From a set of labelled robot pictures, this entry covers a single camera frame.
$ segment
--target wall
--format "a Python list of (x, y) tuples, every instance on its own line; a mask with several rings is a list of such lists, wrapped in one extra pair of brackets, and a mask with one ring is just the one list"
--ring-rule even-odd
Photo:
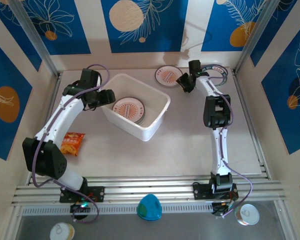
[[(16, 20), (9, 7), (1, 2), (4, 1), (0, 0), (0, 18), (16, 41), (24, 45), (19, 40)], [(266, 1), (23, 0), (21, 3), (57, 68), (80, 70), (92, 63), (111, 69), (187, 67), (193, 59), (233, 68)], [(36, 65), (36, 56), (30, 58)]]
[(272, 177), (284, 184), (300, 232), (300, 94), (291, 93), (294, 79), (300, 84), (297, 52), (300, 54), (300, 0), (257, 65), (249, 58), (238, 79)]
[[(0, 85), (9, 86), (11, 83), (14, 86), (24, 86), (20, 90), (16, 90), (19, 98), (19, 113), (17, 112), (17, 120), (13, 123), (8, 123), (9, 119), (13, 115), (14, 108), (11, 108), (10, 112), (6, 112), (6, 115), (0, 113), (0, 148), (5, 146), (5, 140), (2, 138), (8, 133), (10, 126), (16, 124), (16, 135), (12, 137), (13, 144), (11, 150), (5, 153), (0, 152), (0, 234), (2, 231), (3, 223), (7, 220), (8, 206), (11, 205), (11, 201), (16, 190), (16, 186), (23, 185), (27, 177), (28, 171), (26, 168), (24, 154), (22, 150), (22, 142), (25, 137), (33, 136), (43, 125), (45, 118), (45, 110), (49, 101), (49, 96), (53, 90), (55, 80), (52, 79), (51, 74), (48, 72), (46, 66), (41, 64), (38, 70), (26, 57), (21, 47), (14, 40), (10, 32), (6, 29), (2, 21), (0, 20), (0, 49), (3, 53), (0, 53)], [(9, 79), (4, 78), (6, 75), (13, 75)], [(22, 104), (25, 105), (22, 115)], [(10, 106), (4, 102), (0, 103), (0, 111), (4, 106)]]

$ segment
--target white can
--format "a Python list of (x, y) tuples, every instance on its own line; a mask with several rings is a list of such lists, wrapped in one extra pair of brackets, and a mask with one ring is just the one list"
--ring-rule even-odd
[(50, 240), (72, 240), (75, 235), (75, 228), (64, 222), (59, 222), (50, 231)]
[(251, 204), (244, 204), (238, 206), (234, 210), (234, 215), (237, 221), (242, 225), (255, 225), (259, 222), (260, 215), (255, 206)]

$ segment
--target can lid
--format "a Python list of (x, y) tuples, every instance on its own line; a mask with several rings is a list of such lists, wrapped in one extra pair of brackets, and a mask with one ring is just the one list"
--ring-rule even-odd
[(170, 65), (165, 65), (159, 67), (155, 71), (155, 79), (158, 83), (165, 87), (174, 87), (178, 85), (176, 82), (178, 78), (182, 76), (182, 71), (175, 67), (175, 66), (170, 66)]
[(242, 220), (249, 225), (257, 224), (260, 219), (259, 211), (251, 204), (243, 205), (240, 209), (240, 215)]
[(59, 222), (50, 231), (50, 240), (67, 240), (70, 235), (69, 227), (64, 222)]
[(139, 99), (131, 96), (116, 101), (112, 110), (134, 123), (143, 121), (146, 114), (144, 104)]

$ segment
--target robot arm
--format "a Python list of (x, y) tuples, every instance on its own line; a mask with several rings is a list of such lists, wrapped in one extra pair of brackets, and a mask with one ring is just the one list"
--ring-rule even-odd
[[(211, 129), (212, 142), (212, 171), (207, 192), (212, 194), (231, 192), (233, 181), (230, 170), (225, 166), (228, 164), (227, 154), (227, 128), (231, 121), (229, 106), (221, 95), (223, 95), (211, 82), (208, 73), (202, 72), (199, 60), (189, 62), (189, 73), (185, 73), (177, 83), (183, 91), (190, 93), (197, 88), (206, 96), (204, 104), (203, 122)], [(230, 96), (223, 95), (230, 103)]]
[[(61, 143), (73, 121), (79, 113), (86, 110), (86, 107), (95, 110), (97, 107), (114, 103), (116, 98), (112, 90), (93, 90), (74, 98), (67, 106), (64, 106), (64, 104), (77, 93), (100, 86), (101, 82), (101, 75), (97, 71), (83, 69), (80, 80), (64, 89), (60, 104), (43, 129), (34, 138), (27, 137), (22, 143), (26, 166), (30, 172), (32, 171), (35, 151), (39, 141), (44, 134), (47, 134), (36, 159), (35, 173), (58, 180), (72, 190), (83, 194), (89, 193), (87, 180), (67, 165), (67, 160), (60, 151)], [(53, 124), (47, 132), (47, 128), (52, 121)], [(73, 197), (73, 200), (75, 201), (77, 198), (80, 198), (80, 196)]]

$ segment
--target cable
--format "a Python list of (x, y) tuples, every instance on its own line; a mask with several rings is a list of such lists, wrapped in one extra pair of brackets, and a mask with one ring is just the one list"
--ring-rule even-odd
[(252, 190), (253, 190), (253, 184), (252, 182), (245, 176), (243, 176), (242, 174), (240, 174), (239, 172), (233, 170), (231, 167), (229, 167), (229, 165), (226, 163), (226, 161), (224, 160), (224, 150), (223, 150), (223, 144), (222, 144), (222, 132), (224, 129), (226, 129), (227, 127), (229, 127), (235, 120), (234, 118), (234, 111), (233, 109), (231, 108), (231, 105), (229, 103), (229, 101), (226, 99), (226, 97), (224, 95), (222, 95), (221, 93), (217, 92), (217, 91), (214, 91), (214, 93), (218, 94), (220, 97), (223, 98), (223, 100), (225, 101), (225, 103), (227, 104), (227, 106), (229, 107), (229, 110), (230, 110), (230, 114), (231, 114), (231, 120), (230, 120), (230, 123), (225, 125), (221, 131), (220, 131), (220, 152), (221, 152), (221, 159), (223, 161), (223, 164), (231, 171), (231, 172), (234, 172), (236, 174), (238, 174), (240, 177), (242, 177), (243, 179), (247, 180), (250, 184), (250, 190), (249, 192), (247, 193), (247, 195), (237, 204), (237, 206), (235, 208), (232, 208), (230, 210), (228, 210), (226, 213), (222, 214), (221, 216), (224, 218), (225, 216), (227, 216), (229, 213), (231, 213), (234, 209), (236, 209), (240, 204), (242, 204), (248, 197), (249, 195), (251, 194)]
[(96, 217), (95, 217), (93, 220), (91, 220), (91, 221), (86, 221), (86, 222), (81, 221), (80, 223), (83, 223), (83, 224), (90, 224), (90, 223), (93, 223), (94, 221), (96, 221), (96, 220), (98, 219), (98, 217), (99, 217), (99, 208), (98, 208), (97, 204), (96, 204), (91, 198), (89, 198), (88, 196), (84, 195), (83, 193), (81, 193), (81, 192), (79, 192), (79, 191), (73, 190), (73, 189), (71, 189), (71, 188), (69, 188), (69, 187), (63, 185), (62, 183), (60, 183), (60, 182), (59, 182), (58, 180), (56, 180), (56, 179), (50, 178), (50, 179), (44, 181), (43, 183), (38, 184), (38, 183), (37, 183), (37, 180), (36, 180), (36, 164), (37, 164), (37, 158), (38, 158), (39, 150), (40, 150), (40, 148), (41, 148), (42, 143), (44, 142), (46, 136), (49, 135), (49, 131), (50, 131), (51, 127), (53, 126), (53, 124), (55, 123), (56, 119), (57, 119), (58, 116), (61, 114), (61, 112), (65, 109), (65, 107), (66, 107), (73, 99), (77, 98), (78, 96), (80, 96), (80, 95), (82, 95), (82, 94), (85, 94), (85, 93), (88, 93), (88, 92), (91, 92), (91, 91), (98, 90), (99, 88), (103, 87), (103, 86), (109, 81), (109, 79), (110, 79), (110, 71), (109, 71), (109, 69), (108, 69), (107, 67), (105, 67), (105, 66), (103, 66), (103, 65), (101, 65), (101, 64), (92, 64), (92, 65), (88, 66), (87, 69), (89, 69), (89, 68), (91, 68), (91, 67), (93, 67), (93, 66), (100, 66), (100, 67), (102, 67), (102, 68), (104, 68), (104, 69), (106, 70), (106, 72), (107, 72), (107, 78), (106, 78), (105, 82), (104, 82), (103, 84), (101, 84), (100, 86), (95, 86), (95, 87), (92, 87), (92, 88), (89, 88), (89, 89), (86, 89), (86, 90), (83, 90), (83, 91), (78, 92), (77, 94), (75, 94), (74, 96), (72, 96), (68, 101), (66, 101), (66, 102), (64, 103), (63, 108), (60, 108), (60, 109), (58, 110), (58, 112), (55, 114), (55, 116), (54, 116), (53, 119), (51, 120), (50, 124), (47, 126), (47, 128), (46, 128), (46, 130), (45, 130), (45, 133), (43, 134), (42, 138), (41, 138), (40, 141), (39, 141), (39, 144), (38, 144), (38, 146), (37, 146), (37, 148), (36, 148), (36, 150), (35, 150), (35, 152), (34, 152), (33, 162), (32, 162), (32, 169), (31, 169), (31, 170), (32, 170), (31, 176), (32, 176), (33, 185), (34, 185), (36, 188), (40, 188), (40, 187), (42, 187), (43, 185), (45, 185), (46, 183), (48, 183), (48, 182), (50, 182), (50, 181), (53, 181), (55, 184), (59, 185), (60, 187), (65, 188), (65, 189), (67, 189), (67, 190), (70, 191), (70, 192), (73, 192), (73, 193), (75, 193), (75, 194), (78, 194), (78, 195), (80, 195), (80, 196), (86, 198), (87, 200), (89, 200), (89, 201), (95, 206), (95, 208), (96, 208), (96, 210), (97, 210), (97, 215), (96, 215)]
[(223, 73), (221, 72), (222, 76), (210, 76), (210, 77), (208, 77), (208, 79), (209, 80), (211, 80), (211, 79), (222, 79), (222, 82), (220, 82), (219, 84), (214, 85), (215, 87), (220, 87), (220, 86), (224, 85), (227, 82), (229, 72), (224, 66), (221, 66), (219, 64), (202, 65), (201, 70), (204, 73), (207, 70), (215, 70), (215, 69), (213, 69), (213, 67), (218, 67), (218, 68), (222, 69), (223, 70)]

